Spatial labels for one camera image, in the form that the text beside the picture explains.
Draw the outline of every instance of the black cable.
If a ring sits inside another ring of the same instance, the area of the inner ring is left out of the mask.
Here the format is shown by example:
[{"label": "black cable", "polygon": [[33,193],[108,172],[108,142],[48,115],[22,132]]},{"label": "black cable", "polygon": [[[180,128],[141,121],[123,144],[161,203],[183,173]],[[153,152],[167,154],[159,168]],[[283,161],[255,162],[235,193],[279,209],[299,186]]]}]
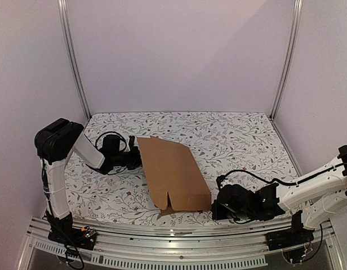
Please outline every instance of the black cable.
[{"label": "black cable", "polygon": [[235,219],[233,219],[233,222],[235,222],[236,224],[242,225],[242,224],[247,224],[247,223],[253,222],[253,219],[249,219],[245,222],[237,222],[237,221],[235,221]]},{"label": "black cable", "polygon": [[320,238],[320,243],[319,243],[318,248],[316,249],[315,253],[310,258],[308,258],[306,260],[304,259],[304,260],[302,260],[302,262],[307,262],[307,261],[311,260],[313,257],[315,257],[316,254],[318,254],[318,252],[321,248],[322,240],[323,240],[323,231],[322,231],[322,225],[321,224],[320,224],[320,230],[321,230],[321,238]]},{"label": "black cable", "polygon": [[286,182],[283,182],[283,181],[281,181],[280,179],[276,179],[276,178],[272,179],[271,181],[267,181],[267,180],[265,180],[265,179],[263,179],[263,178],[261,178],[261,177],[255,175],[255,174],[253,174],[253,173],[250,173],[250,172],[248,172],[248,171],[246,171],[246,170],[231,170],[231,171],[229,171],[227,174],[224,175],[225,178],[226,178],[227,176],[229,176],[230,174],[232,174],[232,173],[247,173],[247,174],[251,175],[252,177],[255,177],[256,179],[258,179],[258,180],[260,180],[260,181],[263,181],[263,182],[266,183],[266,184],[272,184],[272,183],[278,182],[279,184],[282,184],[282,185],[284,185],[284,186],[295,186],[295,185],[296,185],[296,183],[286,183]]},{"label": "black cable", "polygon": [[96,142],[95,142],[96,149],[98,149],[97,143],[99,142],[99,139],[102,138],[103,136],[105,136],[106,134],[116,134],[118,137],[120,137],[121,141],[123,141],[123,143],[124,143],[124,148],[122,150],[119,150],[119,152],[123,152],[124,150],[126,150],[126,148],[127,148],[126,140],[123,138],[123,136],[121,134],[119,134],[116,131],[107,131],[107,132],[104,132],[101,135],[99,135],[99,137],[96,139]]},{"label": "black cable", "polygon": [[262,181],[262,182],[264,182],[266,184],[273,184],[273,183],[277,182],[277,183],[279,183],[279,184],[281,184],[283,186],[296,186],[296,185],[305,183],[306,181],[311,180],[311,179],[315,178],[316,176],[319,176],[320,174],[329,172],[330,170],[336,169],[337,167],[340,167],[340,166],[343,166],[343,165],[347,165],[347,163],[340,163],[340,164],[337,164],[337,165],[333,165],[333,166],[331,166],[331,167],[329,167],[329,168],[327,168],[325,170],[322,170],[322,171],[320,171],[318,173],[310,175],[310,176],[308,176],[308,177],[298,181],[297,183],[296,182],[294,182],[294,183],[287,183],[287,182],[281,181],[280,179],[276,179],[276,178],[272,179],[271,181],[267,181],[267,180],[265,180],[265,179],[255,175],[255,174],[253,174],[251,172],[248,172],[246,170],[231,170],[227,174],[225,174],[224,177],[220,179],[220,181],[222,182],[227,176],[229,176],[232,173],[240,172],[240,173],[247,173],[247,174],[251,175],[252,177],[255,177],[256,179],[258,179],[258,180],[260,180],[260,181]]},{"label": "black cable", "polygon": [[[55,219],[55,216],[54,216],[54,211],[52,209],[52,205],[51,205],[51,202],[48,201],[48,207],[50,208],[50,211],[51,211],[51,214],[52,214],[52,217],[53,217],[53,220],[55,221],[55,225],[51,224],[52,226],[54,226],[57,230],[60,231],[60,233],[70,242],[71,246],[74,248],[75,250],[75,253],[72,252],[72,250],[67,247],[67,245],[65,244],[65,248],[66,248],[66,252],[65,252],[65,255],[66,255],[66,262],[67,262],[67,265],[69,267],[71,267],[72,269],[75,269],[75,270],[82,270],[84,269],[84,262],[83,262],[83,259],[81,257],[81,254],[79,253],[76,245],[74,244],[74,242],[71,240],[70,237],[68,237],[66,235],[66,233],[64,233],[64,231],[58,226],[58,224],[56,223],[56,219]],[[81,261],[81,267],[78,268],[78,267],[75,267],[73,265],[71,265],[71,263],[68,262],[68,253],[70,253],[71,255],[77,255],[79,257],[79,260]]]}]

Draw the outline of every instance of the cardboard box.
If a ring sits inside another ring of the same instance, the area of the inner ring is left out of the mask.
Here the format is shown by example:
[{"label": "cardboard box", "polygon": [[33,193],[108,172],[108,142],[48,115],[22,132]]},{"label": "cardboard box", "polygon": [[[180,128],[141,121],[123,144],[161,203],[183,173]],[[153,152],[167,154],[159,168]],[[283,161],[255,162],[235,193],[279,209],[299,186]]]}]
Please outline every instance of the cardboard box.
[{"label": "cardboard box", "polygon": [[137,142],[152,201],[162,215],[211,209],[211,193],[188,147],[156,137]]}]

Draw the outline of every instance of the lavender wall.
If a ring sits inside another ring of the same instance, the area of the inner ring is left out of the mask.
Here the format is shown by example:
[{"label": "lavender wall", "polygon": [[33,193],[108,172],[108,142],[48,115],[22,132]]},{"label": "lavender wall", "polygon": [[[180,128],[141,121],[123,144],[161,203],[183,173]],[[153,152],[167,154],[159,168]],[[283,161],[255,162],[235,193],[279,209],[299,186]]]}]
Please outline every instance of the lavender wall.
[{"label": "lavender wall", "polygon": [[[304,1],[277,126],[303,173],[347,144],[347,0]],[[347,207],[332,224],[347,262]]]},{"label": "lavender wall", "polygon": [[269,113],[294,1],[68,1],[93,113]]},{"label": "lavender wall", "polygon": [[45,206],[33,140],[59,117],[84,121],[57,2],[0,0],[0,270]]}]

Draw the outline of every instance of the patterned fabric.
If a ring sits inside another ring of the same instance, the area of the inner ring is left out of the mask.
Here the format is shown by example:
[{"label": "patterned fabric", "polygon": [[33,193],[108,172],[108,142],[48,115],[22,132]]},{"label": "patterned fabric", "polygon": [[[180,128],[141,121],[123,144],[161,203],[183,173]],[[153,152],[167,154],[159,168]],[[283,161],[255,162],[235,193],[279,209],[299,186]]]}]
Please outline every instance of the patterned fabric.
[{"label": "patterned fabric", "polygon": [[[215,179],[232,169],[243,169],[266,179],[288,181],[297,174],[278,135],[265,114],[236,112],[132,112],[96,114],[84,130],[94,143],[100,134],[158,136],[190,147],[212,193]],[[225,183],[250,190],[265,185],[243,173]],[[161,216],[151,201],[143,168],[101,175],[75,153],[65,170],[67,199],[75,218],[146,226],[205,226],[225,224],[211,219],[210,211]]]}]

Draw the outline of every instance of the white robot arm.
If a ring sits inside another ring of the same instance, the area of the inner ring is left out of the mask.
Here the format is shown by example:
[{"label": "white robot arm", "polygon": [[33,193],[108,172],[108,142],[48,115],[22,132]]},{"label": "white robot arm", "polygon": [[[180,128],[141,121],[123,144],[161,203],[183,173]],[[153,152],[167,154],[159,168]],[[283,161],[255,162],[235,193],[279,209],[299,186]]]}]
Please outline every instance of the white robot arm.
[{"label": "white robot arm", "polygon": [[[43,190],[47,200],[47,220],[51,225],[48,239],[92,250],[96,231],[89,228],[73,228],[72,214],[66,199],[64,169],[69,154],[76,152],[91,169],[108,174],[114,166],[128,170],[142,165],[139,149],[134,146],[135,138],[130,136],[129,151],[126,140],[117,132],[106,132],[100,149],[83,134],[83,126],[66,119],[58,119],[40,130],[34,140],[37,154],[42,161]],[[120,150],[120,143],[125,144]]]},{"label": "white robot arm", "polygon": [[[212,205],[213,219],[267,221],[309,200],[317,200],[292,216],[290,229],[266,235],[270,250],[303,244],[307,239],[312,241],[313,230],[347,206],[347,146],[339,148],[339,153],[321,168],[289,182],[267,181],[243,170],[219,176],[216,180],[219,194]],[[238,184],[221,187],[227,176],[236,172],[248,173],[269,185],[256,192]]]}]

